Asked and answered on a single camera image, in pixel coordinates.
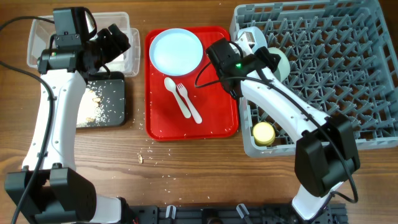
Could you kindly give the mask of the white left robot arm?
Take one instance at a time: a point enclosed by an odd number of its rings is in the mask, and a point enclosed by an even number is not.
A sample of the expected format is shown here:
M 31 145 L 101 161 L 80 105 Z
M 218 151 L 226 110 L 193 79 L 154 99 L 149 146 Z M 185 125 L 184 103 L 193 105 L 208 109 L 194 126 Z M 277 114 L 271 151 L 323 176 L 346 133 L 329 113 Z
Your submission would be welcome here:
M 55 33 L 37 61 L 34 78 L 41 97 L 34 137 L 19 172 L 5 189 L 16 204 L 14 218 L 29 223 L 133 223 L 122 197 L 97 194 L 76 171 L 74 143 L 78 110 L 90 80 L 122 80 L 107 64 L 126 52 L 126 34 L 115 24 L 89 29 L 94 17 L 85 7 L 53 10 Z

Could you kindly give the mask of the light blue plate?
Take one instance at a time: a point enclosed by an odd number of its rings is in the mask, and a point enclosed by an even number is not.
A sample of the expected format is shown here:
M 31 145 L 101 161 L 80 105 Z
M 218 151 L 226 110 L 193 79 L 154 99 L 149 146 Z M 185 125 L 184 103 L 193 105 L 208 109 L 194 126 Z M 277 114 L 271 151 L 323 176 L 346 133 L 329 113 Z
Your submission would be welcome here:
M 159 72 L 179 77 L 199 66 L 203 58 L 203 45 L 189 30 L 167 29 L 154 37 L 149 46 L 149 58 Z

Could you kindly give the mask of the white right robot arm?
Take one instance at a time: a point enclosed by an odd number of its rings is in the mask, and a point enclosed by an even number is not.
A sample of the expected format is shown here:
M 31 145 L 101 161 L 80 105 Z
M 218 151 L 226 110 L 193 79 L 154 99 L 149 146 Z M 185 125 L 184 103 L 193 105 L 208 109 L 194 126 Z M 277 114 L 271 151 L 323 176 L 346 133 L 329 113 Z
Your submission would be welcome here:
M 360 160 L 351 121 L 329 116 L 283 85 L 290 63 L 281 50 L 246 40 L 222 38 L 206 50 L 218 83 L 233 98 L 263 109 L 295 143 L 295 174 L 300 182 L 292 208 L 303 221 L 317 218 L 332 197 L 358 201 L 352 175 Z

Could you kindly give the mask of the white plastic fork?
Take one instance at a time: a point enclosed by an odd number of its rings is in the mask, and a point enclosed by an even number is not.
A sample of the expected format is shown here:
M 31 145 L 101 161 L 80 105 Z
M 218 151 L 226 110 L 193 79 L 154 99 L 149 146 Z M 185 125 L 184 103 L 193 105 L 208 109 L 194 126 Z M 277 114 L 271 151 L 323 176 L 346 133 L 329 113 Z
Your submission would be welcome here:
M 195 108 L 195 106 L 193 105 L 193 103 L 191 102 L 191 100 L 188 97 L 188 91 L 185 88 L 185 86 L 182 83 L 177 84 L 177 90 L 180 93 L 180 95 L 185 99 L 185 101 L 187 102 L 188 105 L 188 109 L 190 110 L 194 121 L 196 122 L 196 124 L 201 124 L 202 123 L 202 117 L 200 116 L 199 112 L 197 111 L 197 109 Z

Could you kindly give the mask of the mint green bowl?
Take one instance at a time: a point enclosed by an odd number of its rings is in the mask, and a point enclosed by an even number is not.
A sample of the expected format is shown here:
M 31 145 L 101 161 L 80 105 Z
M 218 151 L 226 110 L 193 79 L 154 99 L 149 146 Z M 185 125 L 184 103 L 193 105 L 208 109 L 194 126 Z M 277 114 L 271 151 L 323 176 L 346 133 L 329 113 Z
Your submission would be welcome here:
M 270 47 L 268 48 L 268 51 L 271 54 L 277 54 L 280 57 L 277 70 L 273 72 L 274 76 L 278 79 L 278 81 L 282 82 L 284 81 L 290 73 L 290 63 L 288 58 L 285 56 L 285 53 L 283 51 L 279 50 L 276 47 Z

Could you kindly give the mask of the light blue small bowl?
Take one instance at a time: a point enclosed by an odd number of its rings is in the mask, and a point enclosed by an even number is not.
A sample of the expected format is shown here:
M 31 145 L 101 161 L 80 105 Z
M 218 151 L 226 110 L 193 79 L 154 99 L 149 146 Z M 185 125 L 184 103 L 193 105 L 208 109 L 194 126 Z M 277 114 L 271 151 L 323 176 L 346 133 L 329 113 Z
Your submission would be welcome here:
M 238 31 L 237 37 L 241 37 L 243 34 L 248 34 L 251 38 L 250 46 L 253 52 L 261 47 L 268 48 L 267 40 L 262 30 L 256 26 L 243 28 Z

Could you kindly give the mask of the rice and food scraps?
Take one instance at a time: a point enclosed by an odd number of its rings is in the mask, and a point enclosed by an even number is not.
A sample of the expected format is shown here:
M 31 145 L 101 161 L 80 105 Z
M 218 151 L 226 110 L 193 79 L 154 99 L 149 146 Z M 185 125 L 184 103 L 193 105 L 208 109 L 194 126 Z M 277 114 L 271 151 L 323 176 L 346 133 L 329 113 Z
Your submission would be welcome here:
M 78 110 L 77 128 L 95 127 L 107 122 L 103 88 L 103 81 L 88 82 Z

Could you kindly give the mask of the white plastic spoon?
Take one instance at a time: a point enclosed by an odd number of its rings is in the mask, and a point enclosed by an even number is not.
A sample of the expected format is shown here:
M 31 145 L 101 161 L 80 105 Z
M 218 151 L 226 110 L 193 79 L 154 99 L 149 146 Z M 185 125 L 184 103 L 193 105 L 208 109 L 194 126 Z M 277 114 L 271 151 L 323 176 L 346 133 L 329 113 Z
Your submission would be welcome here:
M 179 108 L 181 109 L 183 116 L 185 118 L 190 118 L 191 113 L 190 113 L 189 109 L 187 108 L 187 106 L 185 105 L 185 103 L 182 101 L 179 94 L 177 93 L 177 86 L 176 86 L 175 82 L 171 78 L 166 77 L 164 79 L 164 85 L 165 85 L 165 88 L 174 95 L 174 97 L 177 101 L 177 104 L 178 104 Z

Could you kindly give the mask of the yellow plastic cup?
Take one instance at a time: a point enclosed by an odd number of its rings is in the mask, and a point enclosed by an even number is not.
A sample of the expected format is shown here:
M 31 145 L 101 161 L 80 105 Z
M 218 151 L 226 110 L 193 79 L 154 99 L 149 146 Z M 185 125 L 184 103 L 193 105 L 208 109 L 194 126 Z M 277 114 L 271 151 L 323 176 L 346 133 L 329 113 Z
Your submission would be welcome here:
M 260 122 L 253 126 L 252 136 L 258 146 L 270 146 L 275 141 L 275 130 L 268 122 Z

